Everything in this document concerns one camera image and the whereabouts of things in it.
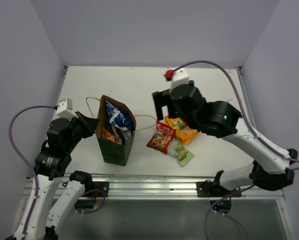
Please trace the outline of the red snack packet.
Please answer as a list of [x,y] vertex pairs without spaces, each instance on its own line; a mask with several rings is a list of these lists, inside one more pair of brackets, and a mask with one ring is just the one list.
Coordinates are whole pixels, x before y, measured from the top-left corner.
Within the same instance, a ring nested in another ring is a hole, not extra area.
[[156,123],[156,132],[152,138],[147,143],[148,148],[160,151],[163,154],[168,154],[168,148],[170,143],[173,141],[174,136],[176,135],[176,130],[167,124],[157,122]]

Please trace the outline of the orange candy packet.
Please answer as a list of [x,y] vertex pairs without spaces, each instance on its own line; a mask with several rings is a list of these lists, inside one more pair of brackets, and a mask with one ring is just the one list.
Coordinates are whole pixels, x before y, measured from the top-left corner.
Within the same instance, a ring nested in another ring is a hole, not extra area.
[[175,137],[182,143],[188,144],[198,135],[196,129],[191,129],[181,118],[164,117],[166,124],[176,131]]

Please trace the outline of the Fox's fruit candy bag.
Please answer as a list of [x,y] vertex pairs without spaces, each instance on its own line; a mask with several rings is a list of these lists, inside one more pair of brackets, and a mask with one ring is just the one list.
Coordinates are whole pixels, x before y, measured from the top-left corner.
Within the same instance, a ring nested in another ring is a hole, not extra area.
[[113,143],[116,143],[116,144],[121,144],[119,139],[113,134],[113,133],[110,133],[108,130],[106,130],[105,127],[102,128],[102,135],[103,135],[103,138],[106,139],[106,140],[109,140]]

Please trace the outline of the blue chips bag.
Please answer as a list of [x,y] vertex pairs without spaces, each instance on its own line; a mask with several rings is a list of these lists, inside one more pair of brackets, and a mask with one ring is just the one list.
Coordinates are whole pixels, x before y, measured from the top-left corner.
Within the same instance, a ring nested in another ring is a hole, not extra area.
[[105,107],[105,129],[114,134],[121,145],[125,145],[133,135],[134,123],[132,118],[108,100],[105,100]]

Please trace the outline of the green paper bag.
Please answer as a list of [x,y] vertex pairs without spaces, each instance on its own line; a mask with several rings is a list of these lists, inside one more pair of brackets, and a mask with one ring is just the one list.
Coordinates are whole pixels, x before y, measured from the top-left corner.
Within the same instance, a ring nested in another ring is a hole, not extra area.
[[99,99],[96,119],[96,137],[103,161],[117,166],[126,166],[137,129],[136,116],[122,102],[102,95]]

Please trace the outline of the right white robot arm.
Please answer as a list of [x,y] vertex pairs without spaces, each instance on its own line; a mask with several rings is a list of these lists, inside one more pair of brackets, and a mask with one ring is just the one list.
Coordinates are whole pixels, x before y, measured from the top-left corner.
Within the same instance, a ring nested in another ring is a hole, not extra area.
[[180,84],[173,89],[156,91],[152,98],[158,120],[163,119],[162,108],[167,107],[171,118],[182,119],[191,129],[227,141],[252,158],[252,163],[232,171],[220,170],[205,189],[224,196],[236,188],[255,185],[276,191],[294,182],[290,169],[293,149],[283,149],[260,134],[253,134],[242,113],[226,101],[208,102],[194,82]]

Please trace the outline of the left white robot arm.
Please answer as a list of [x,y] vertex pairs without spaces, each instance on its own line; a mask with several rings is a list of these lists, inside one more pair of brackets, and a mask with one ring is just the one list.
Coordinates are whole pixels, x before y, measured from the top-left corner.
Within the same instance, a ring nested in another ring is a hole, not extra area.
[[59,115],[49,124],[47,139],[36,156],[31,193],[22,217],[10,240],[56,240],[60,226],[80,197],[94,188],[91,174],[76,170],[56,202],[55,193],[72,158],[71,153],[82,139],[93,136],[99,120],[79,111]]

